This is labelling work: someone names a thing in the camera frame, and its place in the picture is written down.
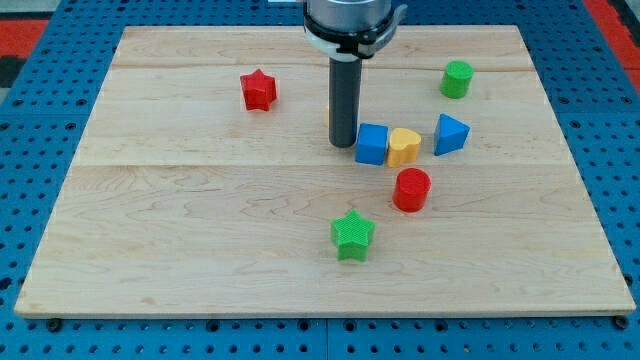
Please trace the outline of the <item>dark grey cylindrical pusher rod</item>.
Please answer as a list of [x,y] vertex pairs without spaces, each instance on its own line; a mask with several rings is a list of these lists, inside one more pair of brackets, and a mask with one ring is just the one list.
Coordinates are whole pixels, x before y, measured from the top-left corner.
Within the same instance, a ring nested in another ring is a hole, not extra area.
[[362,62],[329,62],[329,141],[338,148],[356,142]]

